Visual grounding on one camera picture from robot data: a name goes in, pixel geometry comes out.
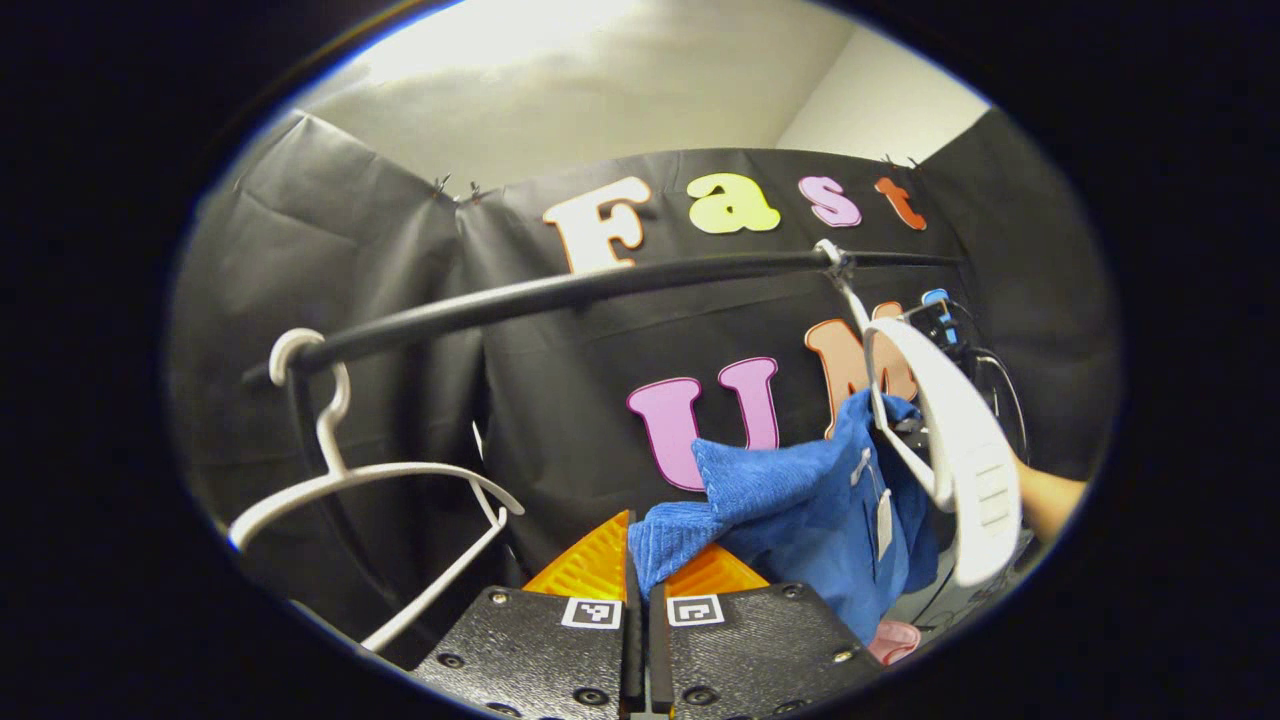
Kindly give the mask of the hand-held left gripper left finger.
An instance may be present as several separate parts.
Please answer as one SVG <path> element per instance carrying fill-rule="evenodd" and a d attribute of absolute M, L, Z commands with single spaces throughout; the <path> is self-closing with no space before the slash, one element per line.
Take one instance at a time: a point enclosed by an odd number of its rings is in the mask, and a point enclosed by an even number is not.
<path fill-rule="evenodd" d="M 640 594 L 623 510 L 521 587 L 481 591 L 413 676 L 515 719 L 627 719 L 643 710 Z"/>

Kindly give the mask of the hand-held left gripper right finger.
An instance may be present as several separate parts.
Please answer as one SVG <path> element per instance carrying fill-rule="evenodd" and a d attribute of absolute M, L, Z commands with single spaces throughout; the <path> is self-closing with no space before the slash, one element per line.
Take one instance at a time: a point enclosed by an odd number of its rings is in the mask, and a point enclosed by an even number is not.
<path fill-rule="evenodd" d="M 718 544 L 653 587 L 646 665 L 662 719 L 791 719 L 884 673 L 815 589 Z"/>

